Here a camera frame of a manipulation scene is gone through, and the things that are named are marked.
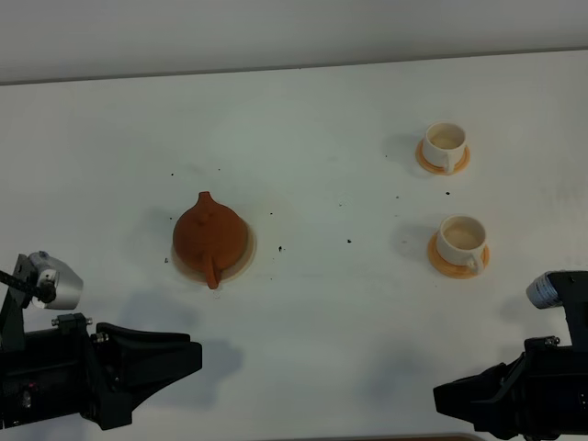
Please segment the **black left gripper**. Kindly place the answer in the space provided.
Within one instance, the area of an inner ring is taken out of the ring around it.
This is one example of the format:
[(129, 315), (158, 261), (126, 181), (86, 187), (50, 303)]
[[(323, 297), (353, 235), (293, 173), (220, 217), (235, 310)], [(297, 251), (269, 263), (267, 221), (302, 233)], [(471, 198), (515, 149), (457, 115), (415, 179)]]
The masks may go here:
[(103, 430), (129, 425), (144, 401), (202, 368), (202, 345), (188, 334), (101, 322), (96, 335), (103, 341), (95, 350), (83, 314), (53, 323), (25, 334), (22, 350), (1, 352), (3, 429), (74, 413)]

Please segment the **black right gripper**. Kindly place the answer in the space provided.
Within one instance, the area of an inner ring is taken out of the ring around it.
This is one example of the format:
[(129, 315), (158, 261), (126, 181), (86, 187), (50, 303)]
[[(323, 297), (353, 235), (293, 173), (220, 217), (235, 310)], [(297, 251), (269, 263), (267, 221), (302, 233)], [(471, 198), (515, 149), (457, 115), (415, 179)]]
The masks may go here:
[(492, 435), (586, 435), (587, 353), (559, 342), (528, 339), (520, 362), (434, 387), (436, 411)]

